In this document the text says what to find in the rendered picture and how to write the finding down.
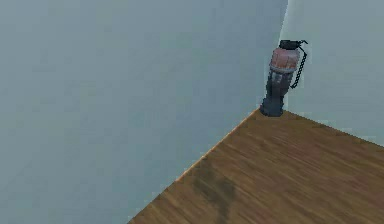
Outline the red and grey fire extinguisher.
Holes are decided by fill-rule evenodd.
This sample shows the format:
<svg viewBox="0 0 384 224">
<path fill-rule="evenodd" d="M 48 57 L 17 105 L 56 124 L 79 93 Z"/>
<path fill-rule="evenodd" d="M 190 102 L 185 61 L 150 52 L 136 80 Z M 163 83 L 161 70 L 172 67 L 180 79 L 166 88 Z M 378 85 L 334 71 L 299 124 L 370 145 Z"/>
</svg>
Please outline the red and grey fire extinguisher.
<svg viewBox="0 0 384 224">
<path fill-rule="evenodd" d="M 289 89 L 297 87 L 307 58 L 302 48 L 306 40 L 281 40 L 272 52 L 266 83 L 266 96 L 260 112 L 268 117 L 283 114 L 284 96 Z"/>
</svg>

